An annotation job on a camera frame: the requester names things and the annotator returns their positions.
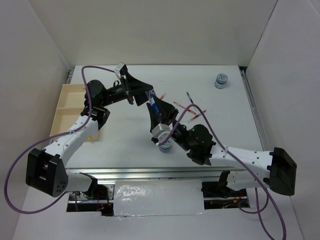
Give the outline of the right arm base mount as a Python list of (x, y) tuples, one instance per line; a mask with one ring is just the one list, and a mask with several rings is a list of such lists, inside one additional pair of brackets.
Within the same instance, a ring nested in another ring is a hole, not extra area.
[(233, 190), (227, 187), (227, 177), (231, 172), (223, 171), (218, 181), (204, 181), (201, 183), (205, 210), (249, 208), (250, 203), (245, 189)]

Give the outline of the blue cap glue bottle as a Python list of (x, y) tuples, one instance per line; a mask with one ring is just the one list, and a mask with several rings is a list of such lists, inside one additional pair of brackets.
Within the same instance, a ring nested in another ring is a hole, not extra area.
[(148, 98), (148, 101), (149, 101), (150, 105), (153, 107), (153, 109), (155, 110), (155, 112), (156, 112), (158, 115), (160, 115), (161, 112), (160, 112), (160, 110), (159, 110), (159, 108), (158, 108), (157, 103), (155, 102), (155, 97), (157, 96), (156, 93), (155, 93), (155, 91), (154, 91), (154, 90), (149, 90), (149, 91), (146, 91), (145, 93), (146, 93), (146, 96), (147, 96), (147, 98)]

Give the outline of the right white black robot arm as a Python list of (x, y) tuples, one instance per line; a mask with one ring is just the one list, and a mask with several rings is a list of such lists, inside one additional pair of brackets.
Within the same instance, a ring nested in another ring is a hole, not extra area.
[(196, 124), (187, 128), (176, 119), (178, 110), (171, 104), (155, 99), (156, 106), (147, 103), (152, 141), (162, 147), (172, 140), (187, 157), (198, 165), (231, 167), (243, 173), (225, 170), (218, 181), (223, 196), (246, 188), (270, 189), (283, 195), (295, 194), (297, 164), (286, 150), (256, 151), (223, 145), (209, 125)]

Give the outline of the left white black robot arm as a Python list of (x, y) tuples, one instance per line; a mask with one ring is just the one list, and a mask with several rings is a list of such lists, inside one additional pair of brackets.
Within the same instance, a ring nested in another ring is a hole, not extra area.
[(84, 108), (76, 122), (67, 132), (55, 136), (51, 144), (29, 152), (25, 178), (28, 186), (54, 198), (65, 192), (81, 192), (88, 200), (97, 197), (101, 189), (98, 180), (87, 173), (68, 173), (68, 161), (105, 125), (110, 115), (107, 106), (123, 100), (141, 106), (149, 100), (146, 93), (154, 88), (131, 76), (123, 63), (113, 73), (117, 80), (110, 88), (97, 79), (85, 81)]

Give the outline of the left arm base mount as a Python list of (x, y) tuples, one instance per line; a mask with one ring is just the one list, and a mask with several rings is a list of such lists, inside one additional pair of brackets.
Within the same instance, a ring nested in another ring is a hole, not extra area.
[(74, 191), (69, 194), (68, 213), (97, 212), (105, 217), (114, 216), (115, 184), (97, 184), (91, 192)]

